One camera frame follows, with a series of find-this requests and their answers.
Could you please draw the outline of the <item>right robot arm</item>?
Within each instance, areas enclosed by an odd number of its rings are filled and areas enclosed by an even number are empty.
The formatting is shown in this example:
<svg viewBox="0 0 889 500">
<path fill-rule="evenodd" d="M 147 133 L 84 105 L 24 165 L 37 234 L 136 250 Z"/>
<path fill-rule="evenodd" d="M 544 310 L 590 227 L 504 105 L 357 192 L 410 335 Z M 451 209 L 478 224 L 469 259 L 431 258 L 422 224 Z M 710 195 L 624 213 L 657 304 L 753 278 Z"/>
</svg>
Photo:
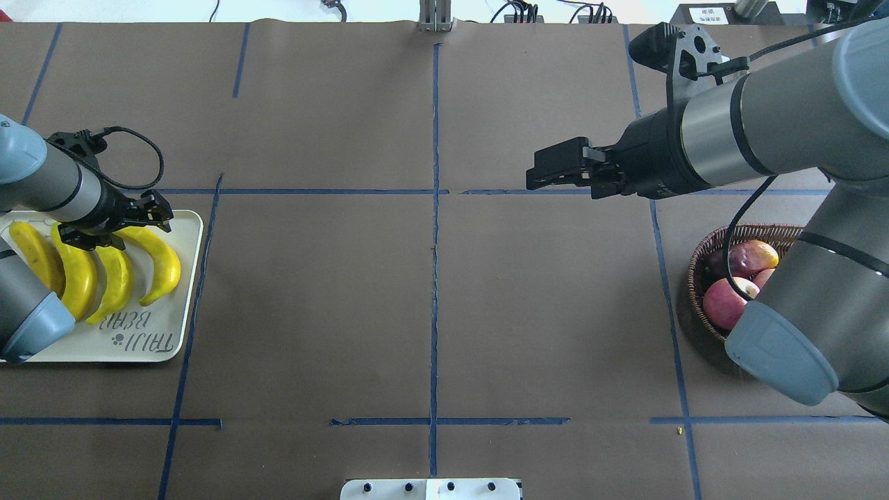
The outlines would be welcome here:
<svg viewBox="0 0 889 500">
<path fill-rule="evenodd" d="M 840 392 L 887 417 L 887 20 L 733 81 L 702 26 L 653 26 L 634 60 L 666 75 L 667 107 L 619 142 L 575 138 L 536 152 L 528 189 L 550 184 L 679 196 L 818 169 L 834 185 L 811 212 L 725 351 L 800 404 Z"/>
</svg>

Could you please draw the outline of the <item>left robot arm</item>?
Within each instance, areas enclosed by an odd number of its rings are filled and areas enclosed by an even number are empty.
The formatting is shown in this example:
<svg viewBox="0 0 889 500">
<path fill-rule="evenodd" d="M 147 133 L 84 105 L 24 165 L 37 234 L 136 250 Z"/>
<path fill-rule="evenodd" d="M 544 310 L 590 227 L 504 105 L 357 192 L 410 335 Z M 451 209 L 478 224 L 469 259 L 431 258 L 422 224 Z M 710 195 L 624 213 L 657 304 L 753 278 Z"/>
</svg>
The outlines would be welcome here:
<svg viewBox="0 0 889 500">
<path fill-rule="evenodd" d="M 153 246 L 150 228 L 174 218 L 156 182 L 129 185 L 101 170 L 113 133 L 57 132 L 42 138 L 2 117 L 2 361 L 19 365 L 98 322 L 130 300 L 126 241 Z"/>
</svg>

